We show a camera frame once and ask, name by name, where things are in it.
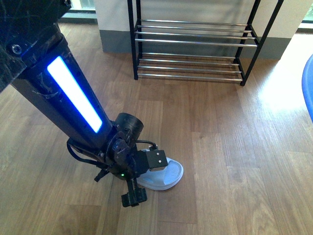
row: robotic arm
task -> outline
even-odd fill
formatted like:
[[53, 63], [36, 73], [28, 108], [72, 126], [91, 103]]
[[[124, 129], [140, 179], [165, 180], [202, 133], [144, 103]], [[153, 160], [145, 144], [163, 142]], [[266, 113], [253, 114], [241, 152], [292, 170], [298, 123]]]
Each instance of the robotic arm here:
[[[100, 168], [95, 181], [108, 173], [125, 180], [129, 192], [122, 204], [137, 206], [147, 194], [136, 178], [164, 169], [165, 153], [138, 140], [143, 124], [136, 117], [121, 113], [108, 119], [56, 24], [69, 9], [69, 0], [1, 1], [0, 92], [8, 84], [15, 87], [69, 136], [75, 159]], [[150, 151], [138, 151], [138, 142], [150, 144]]]

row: black cable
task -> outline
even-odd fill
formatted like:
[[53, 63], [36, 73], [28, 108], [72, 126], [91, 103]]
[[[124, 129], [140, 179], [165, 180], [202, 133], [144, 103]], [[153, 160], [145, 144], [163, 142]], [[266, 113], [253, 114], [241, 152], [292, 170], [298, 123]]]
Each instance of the black cable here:
[[153, 143], [153, 142], [151, 142], [151, 141], [137, 140], [136, 143], [148, 143], [148, 144], [151, 144], [154, 149], [157, 149], [157, 144], [156, 144], [156, 143]]
[[67, 143], [67, 149], [68, 149], [69, 153], [72, 155], [72, 157], [75, 158], [76, 160], [80, 161], [80, 162], [95, 165], [99, 168], [104, 168], [106, 166], [105, 164], [97, 162], [97, 161], [80, 158], [79, 156], [76, 155], [76, 153], [74, 153], [72, 147], [68, 143]]

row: glowing light bar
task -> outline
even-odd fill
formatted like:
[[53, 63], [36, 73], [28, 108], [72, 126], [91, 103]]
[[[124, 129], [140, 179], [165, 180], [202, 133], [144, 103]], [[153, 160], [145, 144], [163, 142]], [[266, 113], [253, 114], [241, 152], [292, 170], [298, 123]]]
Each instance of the glowing light bar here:
[[63, 59], [58, 56], [50, 65], [48, 65], [47, 69], [90, 127], [95, 133], [98, 133], [102, 125], [102, 120], [90, 104]]

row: white slipper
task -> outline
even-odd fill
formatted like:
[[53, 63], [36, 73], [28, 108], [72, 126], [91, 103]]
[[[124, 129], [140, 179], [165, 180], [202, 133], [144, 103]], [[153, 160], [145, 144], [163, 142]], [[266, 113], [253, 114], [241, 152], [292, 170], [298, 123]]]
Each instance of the white slipper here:
[[168, 166], [164, 170], [147, 171], [137, 178], [138, 184], [152, 190], [167, 190], [176, 185], [184, 173], [182, 165], [170, 158], [166, 158]]

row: metal shoe rack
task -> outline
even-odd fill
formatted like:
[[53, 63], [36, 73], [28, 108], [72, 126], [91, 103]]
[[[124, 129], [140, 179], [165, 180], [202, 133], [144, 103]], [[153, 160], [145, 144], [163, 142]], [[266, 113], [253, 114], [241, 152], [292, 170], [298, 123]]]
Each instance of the metal shoe rack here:
[[[135, 80], [139, 77], [204, 80], [234, 82], [244, 86], [284, 2], [284, 0], [277, 1], [268, 25], [262, 37], [259, 38], [253, 29], [252, 22], [260, 1], [254, 1], [246, 24], [226, 24], [144, 20], [141, 18], [141, 2], [136, 0], [137, 21], [134, 24], [133, 1], [127, 0]], [[181, 47], [189, 47], [190, 45], [193, 47], [235, 47], [235, 56], [143, 52], [143, 43], [161, 45], [163, 48], [171, 48], [173, 45], [181, 45]], [[255, 49], [246, 71], [244, 71], [240, 60], [242, 50], [245, 47]]]

